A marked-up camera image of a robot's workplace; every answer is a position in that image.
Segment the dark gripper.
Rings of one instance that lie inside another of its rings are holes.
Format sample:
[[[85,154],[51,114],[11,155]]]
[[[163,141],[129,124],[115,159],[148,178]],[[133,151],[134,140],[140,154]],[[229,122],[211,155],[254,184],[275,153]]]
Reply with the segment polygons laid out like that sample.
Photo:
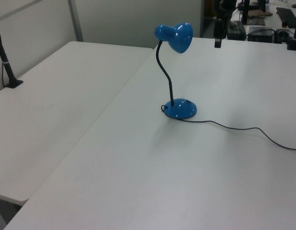
[[[224,15],[218,15],[215,20],[214,24],[214,47],[215,48],[221,48],[222,45],[222,39],[226,38],[226,29],[227,29],[227,16]]]

